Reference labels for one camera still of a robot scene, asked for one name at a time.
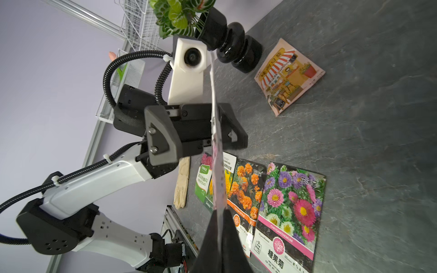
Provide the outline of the orange marigold seed packet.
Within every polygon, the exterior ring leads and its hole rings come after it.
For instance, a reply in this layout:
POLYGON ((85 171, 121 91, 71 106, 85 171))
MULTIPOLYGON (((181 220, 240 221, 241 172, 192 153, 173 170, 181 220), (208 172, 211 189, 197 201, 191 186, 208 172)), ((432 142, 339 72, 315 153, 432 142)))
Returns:
POLYGON ((228 190, 228 209, 246 257, 250 257, 266 179, 264 165, 239 159, 228 190))

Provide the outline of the beige work glove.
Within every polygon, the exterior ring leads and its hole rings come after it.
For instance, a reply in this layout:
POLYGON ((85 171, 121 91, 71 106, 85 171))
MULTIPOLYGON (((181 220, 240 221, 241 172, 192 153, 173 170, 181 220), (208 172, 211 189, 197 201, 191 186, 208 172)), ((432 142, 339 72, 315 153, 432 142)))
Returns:
POLYGON ((190 177, 191 158, 185 157, 179 161, 178 177, 174 192, 174 207, 182 209, 186 205, 188 182, 190 177))

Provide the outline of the green seed packet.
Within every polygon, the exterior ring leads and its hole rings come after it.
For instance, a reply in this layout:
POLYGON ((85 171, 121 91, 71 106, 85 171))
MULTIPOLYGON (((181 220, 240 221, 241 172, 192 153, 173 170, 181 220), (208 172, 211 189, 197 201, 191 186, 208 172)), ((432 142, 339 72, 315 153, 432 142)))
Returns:
POLYGON ((200 166, 196 175, 195 195, 204 204, 209 193, 209 185, 212 178, 212 156, 204 153, 201 157, 200 166))

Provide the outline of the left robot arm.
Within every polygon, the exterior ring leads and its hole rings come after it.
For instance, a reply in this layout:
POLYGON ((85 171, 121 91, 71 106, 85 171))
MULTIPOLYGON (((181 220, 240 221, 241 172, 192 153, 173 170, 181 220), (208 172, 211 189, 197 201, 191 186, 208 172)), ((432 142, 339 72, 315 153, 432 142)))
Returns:
POLYGON ((1 210, 28 199, 17 216, 24 238, 1 236, 6 245, 31 245, 44 255, 91 251, 123 260, 137 271, 161 273, 194 258, 181 230, 171 242, 158 233, 141 234, 116 224, 95 204, 132 184, 157 179, 178 166, 180 158, 202 153, 212 144, 210 104, 162 106, 154 96, 125 85, 118 105, 134 119, 116 118, 119 130, 142 137, 103 160, 63 175, 51 174, 38 187, 5 201, 1 210))

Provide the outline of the pink zinnia seed packet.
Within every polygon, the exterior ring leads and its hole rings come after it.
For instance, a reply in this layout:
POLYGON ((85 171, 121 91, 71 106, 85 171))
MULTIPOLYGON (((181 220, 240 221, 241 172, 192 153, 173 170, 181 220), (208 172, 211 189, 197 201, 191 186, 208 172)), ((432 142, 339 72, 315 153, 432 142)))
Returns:
POLYGON ((325 175, 271 162, 251 254, 271 273, 310 273, 323 208, 325 175))

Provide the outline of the pink shop seed packet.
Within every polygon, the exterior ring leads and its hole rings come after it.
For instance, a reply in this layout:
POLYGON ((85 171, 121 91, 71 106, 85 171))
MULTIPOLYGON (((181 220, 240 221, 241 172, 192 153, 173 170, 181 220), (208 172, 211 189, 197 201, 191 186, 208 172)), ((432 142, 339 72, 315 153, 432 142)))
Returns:
POLYGON ((325 70, 280 39, 254 79, 277 117, 324 75, 325 70))

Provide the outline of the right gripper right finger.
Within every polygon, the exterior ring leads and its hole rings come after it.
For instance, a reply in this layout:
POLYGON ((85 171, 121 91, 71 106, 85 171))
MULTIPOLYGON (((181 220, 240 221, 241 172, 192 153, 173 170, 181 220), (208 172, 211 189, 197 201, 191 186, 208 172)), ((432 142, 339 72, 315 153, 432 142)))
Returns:
POLYGON ((223 214, 223 234, 221 243, 222 273, 253 273, 253 268, 242 248, 239 233, 229 210, 223 214))

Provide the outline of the green artificial plant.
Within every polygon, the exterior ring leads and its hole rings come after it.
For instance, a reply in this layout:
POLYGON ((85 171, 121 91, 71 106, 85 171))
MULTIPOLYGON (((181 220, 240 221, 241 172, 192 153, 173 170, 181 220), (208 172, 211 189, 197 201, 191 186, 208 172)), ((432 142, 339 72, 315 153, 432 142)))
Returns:
POLYGON ((154 0, 149 1, 162 39, 174 35, 198 37, 206 26, 215 0, 154 0))

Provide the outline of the yellow marigold seed packet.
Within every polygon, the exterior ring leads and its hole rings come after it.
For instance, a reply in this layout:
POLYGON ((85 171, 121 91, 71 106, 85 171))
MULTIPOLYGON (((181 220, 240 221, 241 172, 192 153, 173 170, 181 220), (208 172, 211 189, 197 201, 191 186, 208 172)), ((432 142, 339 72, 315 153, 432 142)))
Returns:
MULTIPOLYGON (((223 152, 223 159, 224 159, 226 195, 228 196, 230 191, 231 191, 231 186, 233 183, 233 175, 234 175, 235 166, 237 163, 237 157, 232 155, 232 154, 229 154, 227 152, 223 152)), ((213 181, 212 181, 212 179, 210 179, 210 182, 209 182, 209 186, 207 189, 204 204, 210 212, 213 211, 214 205, 213 205, 213 181)))

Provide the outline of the black vase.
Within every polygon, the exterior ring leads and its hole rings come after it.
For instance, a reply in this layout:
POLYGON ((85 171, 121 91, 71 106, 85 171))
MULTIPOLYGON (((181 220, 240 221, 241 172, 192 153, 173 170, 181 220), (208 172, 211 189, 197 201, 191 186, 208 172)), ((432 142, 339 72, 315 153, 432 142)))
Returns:
POLYGON ((255 38, 246 34, 242 24, 228 24, 225 15, 212 8, 200 17, 201 30, 195 37, 207 45, 209 51, 216 51, 222 63, 230 63, 242 73, 249 73, 261 60, 263 48, 255 38))

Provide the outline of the purple flower seed packet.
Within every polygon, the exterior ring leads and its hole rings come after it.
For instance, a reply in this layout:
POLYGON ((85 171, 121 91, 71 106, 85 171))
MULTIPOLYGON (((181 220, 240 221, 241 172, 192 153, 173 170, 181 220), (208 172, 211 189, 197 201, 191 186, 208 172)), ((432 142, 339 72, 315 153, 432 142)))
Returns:
POLYGON ((215 90, 215 53, 209 52, 209 60, 211 61, 211 70, 209 72, 212 91, 212 114, 211 114, 211 133, 212 133, 212 157, 213 157, 213 189, 214 204, 217 213, 217 243, 221 246, 224 229, 224 210, 226 208, 226 183, 224 174, 223 162, 223 142, 220 124, 220 111, 216 98, 215 90))

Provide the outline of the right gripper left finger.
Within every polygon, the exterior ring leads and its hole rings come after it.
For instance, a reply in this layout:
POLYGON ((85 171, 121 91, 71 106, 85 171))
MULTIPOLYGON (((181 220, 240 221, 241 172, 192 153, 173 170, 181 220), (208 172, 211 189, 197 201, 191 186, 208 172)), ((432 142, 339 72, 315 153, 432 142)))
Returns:
POLYGON ((197 256, 192 273, 220 273, 221 255, 218 245, 217 212, 214 211, 209 221, 206 234, 199 255, 197 256))

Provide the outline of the pink artificial tulip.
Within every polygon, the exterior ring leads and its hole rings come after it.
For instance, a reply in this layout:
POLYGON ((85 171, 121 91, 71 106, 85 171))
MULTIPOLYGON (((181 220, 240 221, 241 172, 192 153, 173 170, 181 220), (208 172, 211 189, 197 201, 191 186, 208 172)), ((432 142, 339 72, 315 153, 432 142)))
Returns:
MULTIPOLYGON (((109 59, 111 61, 111 64, 119 57, 115 52, 109 52, 109 59)), ((126 71, 126 64, 122 64, 120 66, 118 66, 117 68, 115 68, 115 66, 113 66, 114 68, 114 72, 118 75, 119 80, 123 80, 124 76, 125 76, 125 71, 126 71)))

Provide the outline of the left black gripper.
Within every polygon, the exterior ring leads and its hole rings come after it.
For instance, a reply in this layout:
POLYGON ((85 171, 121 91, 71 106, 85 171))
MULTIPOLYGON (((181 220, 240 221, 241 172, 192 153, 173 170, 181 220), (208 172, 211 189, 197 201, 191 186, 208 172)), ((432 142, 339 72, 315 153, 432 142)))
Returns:
MULTIPOLYGON (((155 97, 130 85, 124 85, 118 106, 141 125, 128 125, 115 116, 113 125, 128 134, 145 138, 150 163, 160 166, 178 163, 184 156, 197 155, 211 145, 211 104, 160 106, 155 97)), ((248 147, 248 135, 229 103, 219 103, 220 126, 224 150, 248 147)))

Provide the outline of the aluminium front rail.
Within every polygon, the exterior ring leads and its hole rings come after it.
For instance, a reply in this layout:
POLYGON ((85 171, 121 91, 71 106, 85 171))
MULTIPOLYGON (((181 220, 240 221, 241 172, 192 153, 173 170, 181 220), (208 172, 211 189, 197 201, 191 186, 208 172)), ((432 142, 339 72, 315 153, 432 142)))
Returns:
POLYGON ((172 206, 167 206, 163 219, 161 235, 166 243, 184 242, 187 255, 196 258, 199 249, 189 235, 188 230, 183 226, 182 221, 172 206))

